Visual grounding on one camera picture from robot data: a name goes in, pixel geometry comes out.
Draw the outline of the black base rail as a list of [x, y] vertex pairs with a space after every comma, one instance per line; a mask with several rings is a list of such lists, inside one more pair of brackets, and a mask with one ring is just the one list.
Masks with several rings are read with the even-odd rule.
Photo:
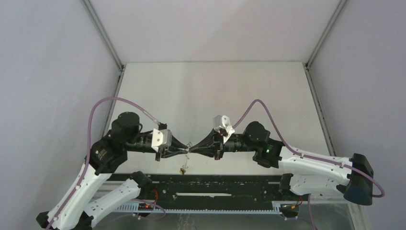
[[149, 174], [139, 199], [166, 211], [275, 211], [277, 202], [300, 204], [307, 196], [279, 191], [280, 175]]

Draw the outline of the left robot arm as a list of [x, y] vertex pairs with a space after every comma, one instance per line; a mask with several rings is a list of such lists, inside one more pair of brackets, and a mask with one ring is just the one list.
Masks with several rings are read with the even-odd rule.
[[187, 146], [172, 136], [165, 124], [142, 132], [139, 115], [124, 112], [111, 129], [89, 149], [88, 155], [69, 191], [50, 211], [39, 213], [36, 221], [45, 230], [91, 230], [123, 203], [147, 199], [152, 181], [141, 171], [130, 174], [118, 188], [91, 201], [94, 194], [117, 168], [128, 159], [128, 152], [156, 153], [159, 157], [186, 153]]

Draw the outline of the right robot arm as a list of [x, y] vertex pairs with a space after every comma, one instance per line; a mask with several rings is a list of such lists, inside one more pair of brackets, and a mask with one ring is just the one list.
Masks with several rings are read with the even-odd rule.
[[299, 152], [270, 138], [270, 131], [258, 121], [247, 125], [242, 134], [228, 134], [221, 128], [190, 148], [190, 152], [219, 160], [226, 152], [253, 152], [253, 161], [265, 168], [283, 169], [279, 196], [291, 200], [296, 195], [328, 193], [343, 195], [349, 202], [372, 204], [373, 169], [362, 154], [331, 157]]

